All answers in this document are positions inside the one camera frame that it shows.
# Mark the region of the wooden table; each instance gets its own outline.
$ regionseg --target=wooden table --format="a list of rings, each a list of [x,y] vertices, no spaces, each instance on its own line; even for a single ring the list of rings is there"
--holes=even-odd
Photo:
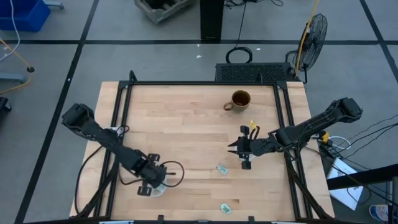
[[[109,127],[117,92],[117,82],[104,82],[99,93],[95,119]],[[310,118],[307,97],[302,83],[288,83],[290,102],[296,124]],[[224,111],[223,105],[236,90],[251,94],[249,108],[241,114]],[[283,94],[280,91],[287,117]],[[176,188],[157,198],[137,195],[140,183],[122,185],[118,182],[112,219],[156,220],[294,220],[287,171],[282,153],[266,154],[255,159],[252,170],[242,170],[237,156],[228,153],[227,145],[238,136],[240,125],[249,126],[253,120],[261,127],[259,138],[279,128],[275,96],[268,86],[133,86],[127,117],[131,130],[124,145],[144,153],[158,153],[160,161],[175,160],[184,165],[185,178]],[[317,149],[315,141],[309,146]],[[98,143],[88,142],[85,158]],[[86,165],[80,180],[78,204],[80,209],[90,200],[100,179],[104,150]],[[318,154],[302,151],[302,160],[309,191],[325,211],[334,216],[323,166]],[[229,172],[223,176],[216,166],[222,164]],[[181,175],[177,165],[168,164],[169,184]],[[125,181],[135,179],[121,169]],[[302,194],[297,188],[302,203]],[[108,199],[104,195],[101,214]],[[225,215],[220,205],[227,203],[233,210]],[[305,216],[300,206],[302,217]]]

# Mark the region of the brown mug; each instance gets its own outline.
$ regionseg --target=brown mug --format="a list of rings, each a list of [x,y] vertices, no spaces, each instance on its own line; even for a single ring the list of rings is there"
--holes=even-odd
[[[243,90],[238,90],[232,94],[231,101],[224,104],[224,110],[235,112],[244,111],[250,104],[250,94]]]

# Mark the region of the black floor stripe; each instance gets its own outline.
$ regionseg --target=black floor stripe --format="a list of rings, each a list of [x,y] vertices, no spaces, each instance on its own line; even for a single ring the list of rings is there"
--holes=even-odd
[[[83,29],[83,33],[82,33],[80,41],[78,43],[78,47],[76,48],[75,56],[73,57],[72,64],[70,65],[70,68],[69,68],[68,75],[67,75],[67,77],[65,79],[65,83],[63,84],[62,91],[61,91],[61,94],[60,94],[60,98],[58,99],[57,107],[55,108],[55,111],[54,111],[54,114],[52,116],[49,129],[47,131],[47,134],[45,135],[43,146],[42,146],[42,148],[40,150],[40,154],[39,154],[39,157],[37,159],[37,162],[36,162],[35,168],[33,170],[32,176],[30,177],[30,181],[29,181],[29,184],[27,186],[24,198],[22,199],[22,203],[21,203],[21,205],[19,207],[18,214],[17,214],[17,217],[15,219],[15,223],[17,223],[17,224],[23,223],[24,220],[25,220],[25,216],[26,216],[27,210],[29,208],[30,201],[32,200],[32,196],[33,196],[33,193],[35,191],[36,184],[37,184],[37,182],[39,180],[40,173],[42,171],[45,158],[46,158],[47,153],[49,151],[50,143],[51,143],[51,140],[53,138],[53,135],[54,135],[54,132],[55,132],[55,128],[57,127],[57,123],[58,123],[58,120],[59,120],[60,115],[61,115],[63,104],[64,104],[65,99],[67,97],[67,93],[68,93],[68,90],[69,90],[70,83],[72,82],[72,78],[73,78],[73,75],[75,73],[76,66],[78,64],[78,61],[79,61],[79,58],[80,58],[80,55],[81,55],[81,50],[82,50],[82,48],[84,46],[84,41],[87,38],[88,30],[89,30],[91,22],[93,20],[93,17],[94,17],[94,14],[95,14],[95,11],[96,11],[96,8],[97,8],[97,5],[98,5],[98,1],[99,0],[94,0],[93,5],[91,6],[91,10],[90,10],[90,13],[88,15],[88,18],[87,18],[87,21],[86,21],[86,24],[85,24],[85,28]]]
[[[6,40],[16,44],[17,40]],[[80,40],[21,40],[21,44],[79,44]],[[167,44],[236,44],[237,40],[85,40],[85,44],[98,45],[167,45]],[[240,44],[297,45],[299,40],[240,40]],[[377,45],[380,40],[325,40],[325,45]],[[398,45],[398,40],[385,41],[387,45]]]
[[[389,64],[390,68],[391,68],[391,71],[394,74],[394,76],[395,76],[395,78],[396,78],[396,80],[398,82],[398,68],[397,68],[397,65],[396,65],[396,63],[394,61],[394,58],[392,58],[390,50],[388,49],[388,47],[386,45],[386,42],[384,41],[383,36],[381,35],[379,28],[377,27],[376,21],[374,20],[374,18],[372,16],[372,13],[371,13],[368,5],[366,4],[366,1],[365,0],[359,0],[359,1],[361,2],[363,10],[364,10],[364,12],[366,14],[366,17],[369,20],[369,23],[371,24],[373,32],[374,32],[374,34],[377,37],[377,40],[380,41],[380,46],[381,46],[381,49],[382,49],[382,51],[384,53],[384,56],[386,57],[387,62]]]

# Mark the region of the yellow cable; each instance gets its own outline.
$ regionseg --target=yellow cable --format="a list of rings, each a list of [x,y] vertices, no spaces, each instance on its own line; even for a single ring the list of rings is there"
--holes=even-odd
[[[19,59],[20,59],[28,68],[32,68],[32,67],[29,65],[29,63],[27,63],[27,62],[25,61],[25,59],[22,58],[22,56],[20,56],[14,49],[12,49],[10,46],[8,46],[8,44],[6,44],[5,41],[3,41],[1,38],[0,38],[0,42],[2,42],[2,44],[4,44],[13,54],[15,54],[17,57],[19,57]],[[29,75],[29,78],[28,78],[28,80],[27,80],[25,83],[23,83],[23,84],[21,84],[21,85],[18,85],[18,86],[15,86],[15,87],[12,87],[12,88],[10,88],[10,89],[8,89],[8,90],[2,91],[2,92],[0,92],[0,95],[5,94],[5,93],[8,93],[9,91],[16,90],[16,89],[18,89],[18,88],[24,87],[24,86],[28,85],[28,84],[30,83],[31,80],[32,80],[32,75]]]
[[[294,69],[294,75],[295,75],[295,76],[297,76],[297,72],[299,71],[299,67],[300,67],[300,57],[301,57],[301,51],[302,51],[302,49],[303,49],[303,43],[304,43],[304,40],[305,40],[305,36],[307,35],[308,28],[310,27],[310,24],[311,24],[311,22],[312,22],[312,17],[313,17],[313,15],[315,14],[315,11],[317,10],[318,2],[319,2],[319,0],[315,0],[315,5],[313,6],[313,9],[312,9],[312,12],[311,12],[310,20],[308,21],[307,26],[305,27],[304,34],[303,34],[303,37],[302,37],[301,42],[300,42],[300,47],[298,48],[298,55],[297,55],[296,67],[295,67],[295,69]]]

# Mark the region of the mug handle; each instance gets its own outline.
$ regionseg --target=mug handle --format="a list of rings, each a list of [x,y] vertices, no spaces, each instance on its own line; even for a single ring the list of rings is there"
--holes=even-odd
[[[233,105],[232,105],[231,102],[228,102],[228,103],[224,104],[224,110],[225,110],[225,111],[230,111],[230,110],[232,110],[232,107],[233,107]]]

